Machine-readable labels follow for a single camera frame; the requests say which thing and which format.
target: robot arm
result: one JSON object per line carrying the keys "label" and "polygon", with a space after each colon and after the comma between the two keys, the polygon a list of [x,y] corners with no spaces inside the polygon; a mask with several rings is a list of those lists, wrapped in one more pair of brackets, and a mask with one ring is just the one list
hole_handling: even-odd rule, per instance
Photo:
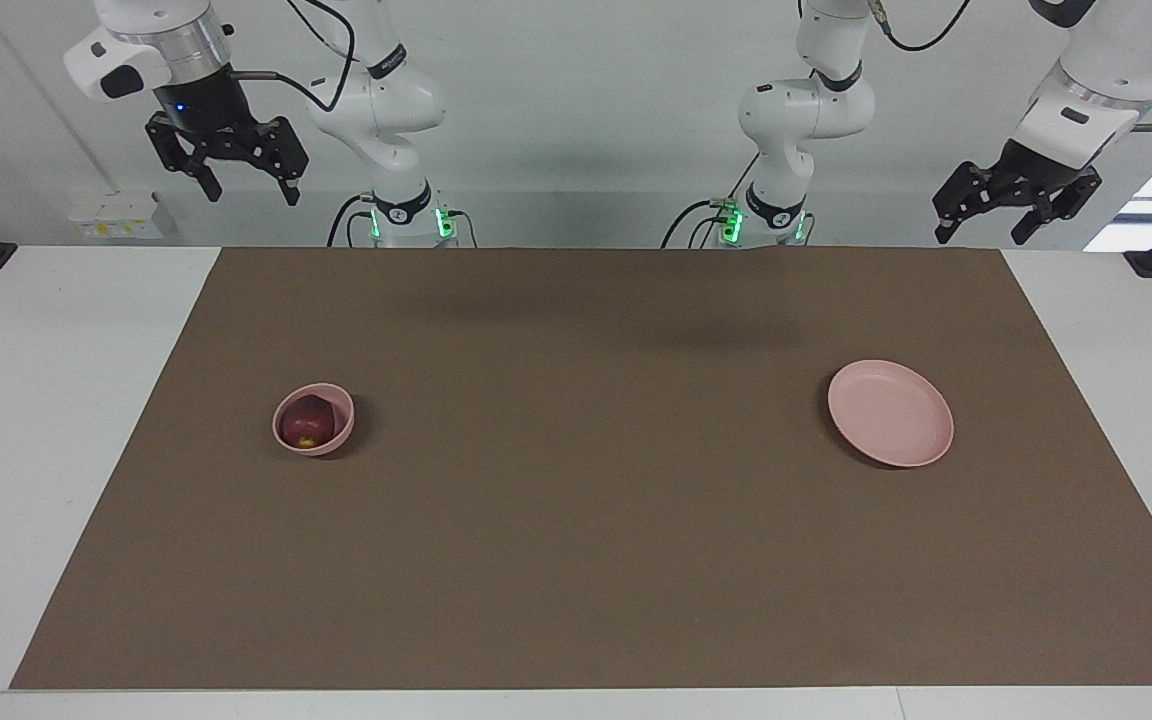
{"label": "robot arm", "polygon": [[806,0],[797,50],[812,77],[765,83],[741,101],[741,129],[759,149],[741,247],[793,234],[814,173],[801,142],[855,135],[873,119],[874,91],[861,77],[869,18],[867,0]]}
{"label": "robot arm", "polygon": [[[310,104],[320,131],[343,142],[370,165],[376,199],[374,241],[380,247],[431,247],[448,237],[420,154],[404,132],[439,127],[447,109],[442,88],[408,60],[384,0],[329,0],[355,28],[355,56],[344,91],[329,113]],[[348,50],[346,29],[323,29],[340,55]],[[328,83],[314,86],[320,100]]]}
{"label": "robot arm", "polygon": [[986,169],[961,164],[933,197],[942,244],[964,220],[1000,206],[1029,209],[1011,229],[1018,245],[1046,223],[1075,218],[1101,185],[1093,160],[1152,108],[1152,3],[1030,5],[1058,26],[1073,28],[1070,44],[1037,88],[1000,159]]}
{"label": "robot arm", "polygon": [[[101,28],[65,54],[78,88],[100,101],[154,91],[162,109],[146,123],[165,169],[197,179],[207,199],[221,188],[209,159],[240,160],[279,183],[289,205],[308,156],[287,118],[257,122],[229,63],[210,0],[94,0]],[[180,141],[187,141],[185,151]]]}

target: white wall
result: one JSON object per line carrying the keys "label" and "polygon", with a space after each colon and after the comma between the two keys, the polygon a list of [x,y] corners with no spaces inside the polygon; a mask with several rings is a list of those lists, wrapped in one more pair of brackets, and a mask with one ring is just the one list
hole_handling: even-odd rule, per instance
{"label": "white wall", "polygon": [[[892,23],[919,41],[954,5],[895,5]],[[787,0],[392,6],[412,56],[449,89],[447,124],[416,137],[430,176],[471,211],[485,245],[659,243],[677,209],[726,192],[753,153],[736,123],[744,88],[805,74]],[[282,1],[215,0],[215,8],[238,29],[238,67],[303,79],[338,68]],[[160,191],[180,242],[317,243],[339,202],[366,185],[357,160],[317,135],[296,94],[251,85],[257,118],[287,114],[311,152],[305,199],[286,209],[270,179],[225,168],[227,195],[207,204],[157,164],[142,129],[156,109],[151,97],[96,105],[70,85],[60,55],[93,26],[88,0],[0,0],[1,236],[73,242],[69,197],[113,184]],[[1064,31],[1023,0],[973,3],[948,40],[919,55],[873,32],[865,51],[879,101],[873,126],[813,146],[814,242],[932,245],[932,192],[957,162],[996,159],[1062,46]],[[1083,215],[1032,247],[1085,245],[1151,176],[1152,136],[1120,143],[1098,168],[1107,182]],[[1016,219],[1020,211],[973,220],[956,242],[1007,245]]]}

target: table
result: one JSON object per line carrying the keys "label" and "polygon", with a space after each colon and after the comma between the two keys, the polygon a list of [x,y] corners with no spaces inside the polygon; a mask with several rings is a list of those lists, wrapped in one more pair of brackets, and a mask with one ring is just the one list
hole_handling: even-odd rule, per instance
{"label": "table", "polygon": [[[1152,688],[7,694],[217,256],[22,249],[0,272],[0,717],[1152,717]],[[1115,255],[1006,260],[1152,511],[1152,282]]]}

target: pink plate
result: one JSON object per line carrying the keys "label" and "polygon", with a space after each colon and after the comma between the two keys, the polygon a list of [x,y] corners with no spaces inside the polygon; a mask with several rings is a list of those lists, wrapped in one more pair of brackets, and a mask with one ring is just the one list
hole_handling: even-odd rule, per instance
{"label": "pink plate", "polygon": [[[332,404],[332,415],[335,418],[335,437],[329,439],[327,444],[314,447],[313,450],[302,450],[298,447],[287,445],[283,442],[282,433],[278,432],[279,424],[282,424],[283,410],[287,410],[288,406],[306,395],[316,395],[328,401]],[[285,397],[283,402],[280,402],[278,410],[274,411],[274,439],[278,441],[278,445],[294,452],[294,454],[305,457],[320,457],[340,450],[340,446],[344,445],[344,441],[349,439],[349,434],[353,433],[354,423],[355,409],[353,409],[353,396],[349,395],[349,392],[343,387],[334,386],[334,384],[316,382],[311,384],[311,386],[302,387]]]}
{"label": "pink plate", "polygon": [[829,382],[829,414],[847,442],[887,465],[931,465],[954,442],[954,415],[941,392],[886,359],[839,370]]}

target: red apple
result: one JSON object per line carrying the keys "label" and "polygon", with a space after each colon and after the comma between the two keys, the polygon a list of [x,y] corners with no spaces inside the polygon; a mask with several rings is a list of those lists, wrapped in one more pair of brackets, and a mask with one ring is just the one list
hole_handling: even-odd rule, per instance
{"label": "red apple", "polygon": [[316,395],[308,395],[291,402],[283,410],[279,423],[283,442],[298,450],[313,450],[335,437],[335,416],[332,404]]}

